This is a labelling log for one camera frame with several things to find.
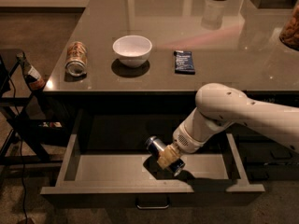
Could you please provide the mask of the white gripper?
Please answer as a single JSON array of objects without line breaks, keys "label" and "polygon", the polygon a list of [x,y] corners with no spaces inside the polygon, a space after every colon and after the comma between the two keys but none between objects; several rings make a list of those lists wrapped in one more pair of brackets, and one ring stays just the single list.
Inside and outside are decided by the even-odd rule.
[{"label": "white gripper", "polygon": [[192,154],[204,145],[192,138],[186,131],[184,123],[181,123],[173,132],[173,145],[168,145],[159,152],[157,163],[162,169],[166,169],[181,157],[181,153]]}]

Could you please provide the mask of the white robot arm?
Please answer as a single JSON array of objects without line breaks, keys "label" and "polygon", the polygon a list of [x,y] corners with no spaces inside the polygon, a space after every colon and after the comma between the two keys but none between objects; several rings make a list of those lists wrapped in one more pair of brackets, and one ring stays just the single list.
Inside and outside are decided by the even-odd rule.
[{"label": "white robot arm", "polygon": [[195,95],[196,108],[173,132],[173,143],[159,152],[166,169],[193,153],[213,135],[237,123],[292,149],[299,149],[299,108],[250,99],[243,91],[208,83]]}]

